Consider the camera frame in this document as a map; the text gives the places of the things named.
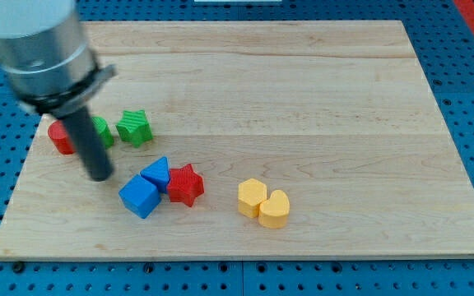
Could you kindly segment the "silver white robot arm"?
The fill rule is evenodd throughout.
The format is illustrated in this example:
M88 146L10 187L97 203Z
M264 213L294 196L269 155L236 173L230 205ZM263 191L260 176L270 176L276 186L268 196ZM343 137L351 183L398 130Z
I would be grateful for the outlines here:
M56 118L116 73L99 65L74 0L0 0L0 66L23 104Z

